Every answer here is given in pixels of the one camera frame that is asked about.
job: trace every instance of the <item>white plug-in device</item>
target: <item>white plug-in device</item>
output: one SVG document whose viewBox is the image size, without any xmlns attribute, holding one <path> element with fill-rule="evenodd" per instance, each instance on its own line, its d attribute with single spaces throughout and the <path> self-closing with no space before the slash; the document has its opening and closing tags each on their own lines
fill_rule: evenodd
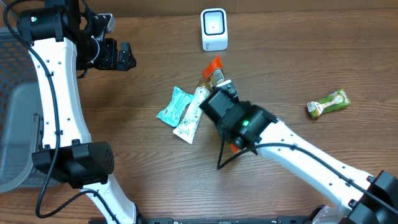
<svg viewBox="0 0 398 224">
<path fill-rule="evenodd" d="M 200 22 L 203 50 L 225 50 L 228 46 L 225 10 L 221 8 L 205 9 L 200 14 Z"/>
</svg>

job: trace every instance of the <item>light blue packet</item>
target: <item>light blue packet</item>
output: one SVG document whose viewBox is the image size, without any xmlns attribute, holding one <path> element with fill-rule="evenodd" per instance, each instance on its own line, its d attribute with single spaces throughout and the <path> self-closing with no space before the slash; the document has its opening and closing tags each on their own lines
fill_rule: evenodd
<svg viewBox="0 0 398 224">
<path fill-rule="evenodd" d="M 191 103 L 192 100 L 193 95 L 185 93 L 179 87 L 175 86 L 172 101 L 164 110 L 159 112 L 156 117 L 172 127 L 177 127 L 185 107 Z"/>
</svg>

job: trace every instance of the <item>snack bar wrapper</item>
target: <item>snack bar wrapper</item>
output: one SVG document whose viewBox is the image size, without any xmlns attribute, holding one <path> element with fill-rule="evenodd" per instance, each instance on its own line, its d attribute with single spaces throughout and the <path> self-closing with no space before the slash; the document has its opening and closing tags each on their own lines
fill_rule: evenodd
<svg viewBox="0 0 398 224">
<path fill-rule="evenodd" d="M 307 103 L 308 112 L 312 118 L 317 118 L 323 113 L 343 109 L 350 105 L 344 89 L 340 89 L 318 102 Z"/>
</svg>

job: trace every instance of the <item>gray mesh basket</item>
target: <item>gray mesh basket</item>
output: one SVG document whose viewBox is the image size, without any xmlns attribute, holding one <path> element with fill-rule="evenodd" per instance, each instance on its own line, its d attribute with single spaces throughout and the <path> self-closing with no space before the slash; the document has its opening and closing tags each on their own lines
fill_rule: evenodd
<svg viewBox="0 0 398 224">
<path fill-rule="evenodd" d="M 31 156 L 41 148 L 42 113 L 32 59 L 0 28 L 0 193 L 42 186 L 45 174 L 33 167 Z M 49 185 L 57 183 L 51 179 Z"/>
</svg>

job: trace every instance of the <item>green led light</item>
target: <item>green led light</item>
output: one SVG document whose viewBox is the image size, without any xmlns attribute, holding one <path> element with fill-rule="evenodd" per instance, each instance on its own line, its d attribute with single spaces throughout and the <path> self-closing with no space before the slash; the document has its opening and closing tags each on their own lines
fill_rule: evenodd
<svg viewBox="0 0 398 224">
<path fill-rule="evenodd" d="M 246 127 L 247 125 L 249 125 L 249 121 L 243 121 L 242 125 Z"/>
</svg>

